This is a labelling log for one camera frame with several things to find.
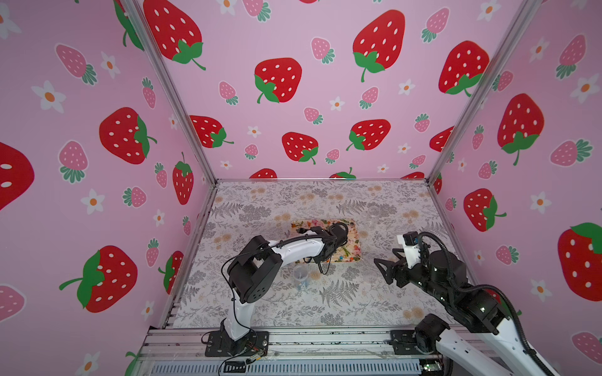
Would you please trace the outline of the clear jar blue candies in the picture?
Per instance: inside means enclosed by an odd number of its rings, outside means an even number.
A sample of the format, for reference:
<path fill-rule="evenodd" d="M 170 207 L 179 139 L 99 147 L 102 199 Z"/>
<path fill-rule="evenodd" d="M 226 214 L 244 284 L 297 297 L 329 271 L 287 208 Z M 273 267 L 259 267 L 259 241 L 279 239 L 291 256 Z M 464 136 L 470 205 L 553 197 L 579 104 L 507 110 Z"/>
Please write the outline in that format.
<path fill-rule="evenodd" d="M 297 265 L 293 269 L 293 279 L 298 289 L 305 288 L 309 283 L 309 267 L 306 265 Z"/>

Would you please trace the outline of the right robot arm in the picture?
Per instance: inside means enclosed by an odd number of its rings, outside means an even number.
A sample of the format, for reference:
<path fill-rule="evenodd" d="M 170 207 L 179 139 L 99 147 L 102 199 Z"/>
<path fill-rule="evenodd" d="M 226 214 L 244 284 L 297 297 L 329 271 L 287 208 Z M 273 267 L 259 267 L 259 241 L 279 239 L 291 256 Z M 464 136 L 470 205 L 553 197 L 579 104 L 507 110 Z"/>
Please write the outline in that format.
<path fill-rule="evenodd" d="M 528 342 L 509 298 L 493 285 L 471 285 L 466 264 L 439 237 L 430 232 L 408 232 L 398 239 L 402 247 L 393 250 L 397 261 L 374 261 L 385 282 L 398 288 L 417 286 L 494 350 L 500 362 L 476 349 L 434 314 L 427 315 L 415 327 L 418 351 L 439 353 L 472 375 L 557 374 Z"/>

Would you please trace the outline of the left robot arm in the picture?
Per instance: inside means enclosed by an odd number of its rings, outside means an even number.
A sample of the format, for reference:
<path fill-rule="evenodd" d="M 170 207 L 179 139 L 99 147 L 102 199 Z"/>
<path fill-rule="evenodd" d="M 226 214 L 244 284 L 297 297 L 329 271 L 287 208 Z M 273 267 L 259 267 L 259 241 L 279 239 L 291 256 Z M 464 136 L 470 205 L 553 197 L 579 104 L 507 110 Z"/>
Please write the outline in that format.
<path fill-rule="evenodd" d="M 252 238 L 221 269 L 232 293 L 232 310 L 221 327 L 227 338 L 237 342 L 251 332 L 255 304 L 270 290 L 283 266 L 308 261 L 317 264 L 321 274 L 327 274 L 329 268 L 322 265 L 346 245 L 348 233 L 348 225 L 335 222 L 326 228 L 302 230 L 299 236 L 281 241 Z"/>

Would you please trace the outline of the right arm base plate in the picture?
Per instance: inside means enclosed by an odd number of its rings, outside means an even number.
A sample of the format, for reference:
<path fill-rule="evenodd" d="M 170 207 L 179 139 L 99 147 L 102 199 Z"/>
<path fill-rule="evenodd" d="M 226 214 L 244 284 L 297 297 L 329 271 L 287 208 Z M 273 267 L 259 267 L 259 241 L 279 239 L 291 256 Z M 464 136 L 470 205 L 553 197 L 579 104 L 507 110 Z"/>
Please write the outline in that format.
<path fill-rule="evenodd" d="M 394 330 L 390 332 L 390 344 L 395 355 L 417 356 L 438 354 L 436 337 L 426 332 Z"/>

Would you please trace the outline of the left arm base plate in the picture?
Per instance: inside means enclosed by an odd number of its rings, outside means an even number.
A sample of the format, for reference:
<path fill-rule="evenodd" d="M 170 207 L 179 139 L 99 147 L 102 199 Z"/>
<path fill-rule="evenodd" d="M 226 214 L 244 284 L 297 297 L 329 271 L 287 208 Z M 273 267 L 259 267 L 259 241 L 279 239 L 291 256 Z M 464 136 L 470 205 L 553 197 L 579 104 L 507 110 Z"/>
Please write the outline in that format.
<path fill-rule="evenodd" d="M 205 357 L 251 357 L 263 354 L 268 350 L 269 337 L 269 332 L 251 330 L 247 335 L 235 341 L 226 332 L 210 332 L 205 347 Z"/>

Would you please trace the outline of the aluminium front rail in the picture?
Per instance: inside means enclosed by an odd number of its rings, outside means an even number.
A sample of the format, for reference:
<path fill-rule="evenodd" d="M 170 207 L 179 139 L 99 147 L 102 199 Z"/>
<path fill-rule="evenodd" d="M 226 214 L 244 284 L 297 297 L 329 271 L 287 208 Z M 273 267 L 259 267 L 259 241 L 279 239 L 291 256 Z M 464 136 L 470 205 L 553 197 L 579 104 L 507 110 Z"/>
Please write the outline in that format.
<path fill-rule="evenodd" d="M 395 354 L 388 327 L 269 328 L 260 356 L 207 357 L 202 329 L 149 331 L 134 375 L 509 375 L 484 343 L 466 331 L 444 354 L 412 346 Z"/>

